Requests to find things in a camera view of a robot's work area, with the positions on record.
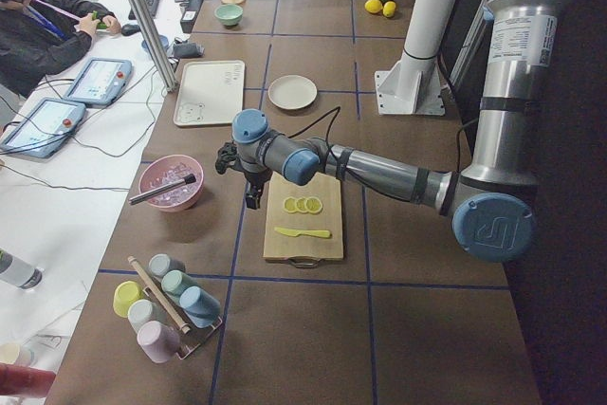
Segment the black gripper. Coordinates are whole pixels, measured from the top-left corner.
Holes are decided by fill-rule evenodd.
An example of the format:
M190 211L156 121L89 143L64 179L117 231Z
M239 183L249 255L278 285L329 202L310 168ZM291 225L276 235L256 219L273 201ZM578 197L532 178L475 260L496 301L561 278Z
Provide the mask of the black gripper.
M271 179L271 170L257 163L241 162L247 185L245 202L248 209L259 210L265 184Z

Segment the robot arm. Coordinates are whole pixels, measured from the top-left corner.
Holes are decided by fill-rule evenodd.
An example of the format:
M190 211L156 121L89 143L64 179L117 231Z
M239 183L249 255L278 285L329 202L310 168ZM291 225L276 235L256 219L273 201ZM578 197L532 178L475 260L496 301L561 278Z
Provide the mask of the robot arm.
M423 204L451 219L468 254L508 262L532 245L537 190L529 148L558 19L572 0L483 0L492 24L471 164L440 173L374 156L325 138L299 140L273 130L257 109L237 114L231 141L218 152L216 170L241 172L246 202L256 209L273 174L307 184L315 174L352 180L402 202Z

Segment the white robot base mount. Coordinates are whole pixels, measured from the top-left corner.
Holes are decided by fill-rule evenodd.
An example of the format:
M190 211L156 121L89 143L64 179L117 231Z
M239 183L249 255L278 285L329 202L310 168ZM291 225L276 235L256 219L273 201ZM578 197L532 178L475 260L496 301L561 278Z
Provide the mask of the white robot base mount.
M403 55L390 70L374 74L380 115L444 116L436 60Z

